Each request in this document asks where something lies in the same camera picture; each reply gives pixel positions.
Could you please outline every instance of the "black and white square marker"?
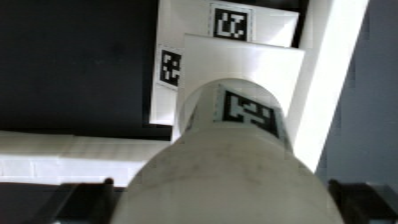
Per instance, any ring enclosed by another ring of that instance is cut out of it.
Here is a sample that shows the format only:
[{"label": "black and white square marker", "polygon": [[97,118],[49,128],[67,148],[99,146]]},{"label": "black and white square marker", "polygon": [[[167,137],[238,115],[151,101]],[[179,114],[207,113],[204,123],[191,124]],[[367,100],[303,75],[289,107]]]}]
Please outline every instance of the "black and white square marker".
[{"label": "black and white square marker", "polygon": [[177,87],[179,72],[181,55],[167,50],[161,50],[159,81],[174,87]]},{"label": "black and white square marker", "polygon": [[220,120],[254,124],[278,138],[275,111],[241,95],[223,90]]},{"label": "black and white square marker", "polygon": [[213,37],[248,41],[248,13],[213,9]]}]

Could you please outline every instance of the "gray floor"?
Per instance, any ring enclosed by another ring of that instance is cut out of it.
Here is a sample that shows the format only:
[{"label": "gray floor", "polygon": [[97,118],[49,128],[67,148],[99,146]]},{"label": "gray floor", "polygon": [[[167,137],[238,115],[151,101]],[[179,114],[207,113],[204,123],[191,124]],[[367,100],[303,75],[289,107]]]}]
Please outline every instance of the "gray floor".
[{"label": "gray floor", "polygon": [[371,0],[316,173],[398,192],[396,21],[398,1]]}]

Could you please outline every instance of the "dark background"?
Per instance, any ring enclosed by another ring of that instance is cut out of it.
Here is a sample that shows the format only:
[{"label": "dark background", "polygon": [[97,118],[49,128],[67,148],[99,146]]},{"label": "dark background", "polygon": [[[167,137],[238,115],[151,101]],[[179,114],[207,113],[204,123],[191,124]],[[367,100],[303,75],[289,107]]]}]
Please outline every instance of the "dark background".
[{"label": "dark background", "polygon": [[[232,2],[305,14],[307,0]],[[0,130],[168,140],[147,124],[156,4],[0,0]],[[371,0],[316,175],[398,191],[396,12],[394,0]],[[51,194],[0,184],[0,223],[28,220]]]}]

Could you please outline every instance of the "white box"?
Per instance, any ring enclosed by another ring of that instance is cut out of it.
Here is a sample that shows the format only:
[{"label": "white box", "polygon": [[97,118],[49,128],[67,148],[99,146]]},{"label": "white box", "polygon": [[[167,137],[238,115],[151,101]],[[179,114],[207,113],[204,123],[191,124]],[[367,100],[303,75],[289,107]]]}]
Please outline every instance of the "white box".
[{"label": "white box", "polygon": [[286,115],[302,59],[303,50],[300,49],[184,35],[175,113],[199,87],[218,79],[236,78],[254,82],[270,91]]},{"label": "white box", "polygon": [[222,1],[159,0],[149,123],[172,125],[184,34],[287,47],[296,19],[296,12]]}]

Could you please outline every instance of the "white cylinder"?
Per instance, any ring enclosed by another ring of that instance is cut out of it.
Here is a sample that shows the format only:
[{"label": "white cylinder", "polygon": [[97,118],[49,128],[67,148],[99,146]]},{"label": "white cylinder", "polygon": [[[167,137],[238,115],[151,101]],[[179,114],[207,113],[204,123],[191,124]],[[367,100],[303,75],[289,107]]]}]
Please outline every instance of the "white cylinder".
[{"label": "white cylinder", "polygon": [[[294,159],[280,135],[261,128],[270,126],[250,123],[250,119],[248,123],[216,120],[223,98],[215,86],[236,94],[255,90],[247,81],[239,89],[229,84],[211,83],[193,97],[188,131],[129,183],[113,224],[342,223],[318,178]],[[252,101],[239,104],[241,108],[254,111],[248,104],[259,109],[259,103],[268,102],[266,108],[277,109],[273,99],[263,96],[245,95]]]}]

